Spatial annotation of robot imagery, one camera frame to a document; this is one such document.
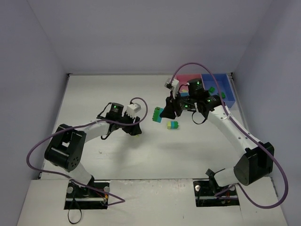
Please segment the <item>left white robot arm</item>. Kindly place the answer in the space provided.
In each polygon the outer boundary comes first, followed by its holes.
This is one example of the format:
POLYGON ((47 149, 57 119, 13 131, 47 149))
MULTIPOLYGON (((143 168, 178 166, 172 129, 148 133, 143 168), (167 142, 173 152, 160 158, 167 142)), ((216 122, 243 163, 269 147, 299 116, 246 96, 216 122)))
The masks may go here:
POLYGON ((112 103, 109 112, 104 117, 97 116, 99 120, 110 122, 97 122, 83 130, 71 129, 54 136, 45 151, 44 158, 64 169, 76 181, 94 186, 94 177, 80 163, 84 144, 97 137, 106 140, 112 132, 118 129, 122 129, 131 136, 142 134, 140 125, 137 123, 140 118, 136 115, 141 110, 141 106, 138 103, 130 103, 125 111, 123 108, 121 104, 112 103))

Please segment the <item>dark green small lego brick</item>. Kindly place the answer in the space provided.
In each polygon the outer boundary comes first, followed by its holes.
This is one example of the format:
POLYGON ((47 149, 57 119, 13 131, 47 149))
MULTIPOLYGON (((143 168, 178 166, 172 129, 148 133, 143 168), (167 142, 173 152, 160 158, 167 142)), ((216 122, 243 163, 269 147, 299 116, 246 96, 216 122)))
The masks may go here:
POLYGON ((223 92, 220 93, 219 95, 222 97, 222 99, 225 99, 225 98, 226 98, 226 95, 225 95, 223 92))

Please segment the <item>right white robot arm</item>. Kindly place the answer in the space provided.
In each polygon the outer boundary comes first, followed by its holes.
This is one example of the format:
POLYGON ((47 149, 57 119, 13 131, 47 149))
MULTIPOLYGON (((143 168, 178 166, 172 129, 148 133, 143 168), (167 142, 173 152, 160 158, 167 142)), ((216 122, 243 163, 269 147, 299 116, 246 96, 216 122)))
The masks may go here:
POLYGON ((227 138, 238 153, 239 160, 235 166, 218 172, 207 171, 213 187, 225 187, 240 183, 248 186, 273 170, 273 160, 268 156, 274 154, 271 143, 262 143, 252 136, 234 119, 218 95, 211 95, 205 90, 201 79, 187 82, 188 96, 181 96, 179 81, 168 79, 165 87, 171 90, 166 98, 166 106, 160 113, 161 118, 175 119, 184 110, 200 113, 205 121, 211 122, 227 138))

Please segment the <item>curved three-colour lego stack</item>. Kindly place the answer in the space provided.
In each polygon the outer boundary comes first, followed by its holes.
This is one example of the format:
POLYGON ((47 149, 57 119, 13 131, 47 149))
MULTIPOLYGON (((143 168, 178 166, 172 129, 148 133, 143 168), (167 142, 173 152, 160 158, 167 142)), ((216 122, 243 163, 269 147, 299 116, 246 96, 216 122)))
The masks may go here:
POLYGON ((163 112, 163 108, 161 107, 155 107, 152 115, 152 121, 161 123, 162 118, 160 117, 160 114, 163 112))

